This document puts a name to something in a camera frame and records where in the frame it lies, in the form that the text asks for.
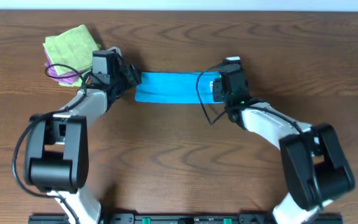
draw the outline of wood grain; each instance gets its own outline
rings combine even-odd
[[[148,71],[241,56],[252,94],[300,121],[334,125],[357,188],[327,211],[358,223],[358,13],[131,11],[0,11],[0,223],[62,212],[23,193],[10,165],[30,115],[76,91],[43,76],[42,43],[80,24]],[[132,91],[90,128],[95,197],[143,213],[236,213],[270,210],[285,196],[279,153],[260,137],[226,119],[209,126],[198,105],[133,99]]]

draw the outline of blue cloth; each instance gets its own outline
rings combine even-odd
[[[136,87],[135,100],[148,103],[200,103],[196,92],[199,72],[144,72],[142,83]],[[215,103],[212,82],[219,72],[206,72],[198,82],[203,103]]]

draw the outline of brown wood surface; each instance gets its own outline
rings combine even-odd
[[[85,24],[104,47],[148,71],[195,71],[239,55],[252,94],[300,121],[331,123],[357,179],[327,208],[358,223],[358,13],[0,11],[0,223],[60,213],[11,172],[30,115],[75,94],[43,75],[42,43]],[[199,105],[136,103],[134,91],[90,128],[94,196],[141,213],[270,210],[287,193],[279,152]],[[22,173],[24,149],[18,161]]]

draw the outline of stack of cloths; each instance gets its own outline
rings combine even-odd
[[[48,58],[46,67],[60,63],[85,74],[92,67],[92,52],[99,50],[100,45],[95,43],[86,26],[80,25],[58,36],[46,37],[44,49]],[[48,74],[53,77],[69,77],[75,72],[69,68],[55,66],[48,70]],[[81,79],[78,77],[52,79],[62,86],[81,86]]]

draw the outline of wooden table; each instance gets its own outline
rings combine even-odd
[[[0,223],[62,212],[18,188],[11,158],[30,115],[75,94],[43,75],[42,43],[80,24],[148,71],[197,71],[241,56],[253,95],[336,128],[357,187],[327,211],[358,223],[358,14],[117,11],[0,11]],[[88,133],[87,184],[116,208],[237,213],[270,210],[287,193],[279,152],[226,118],[210,126],[199,105],[136,103],[131,91]]]

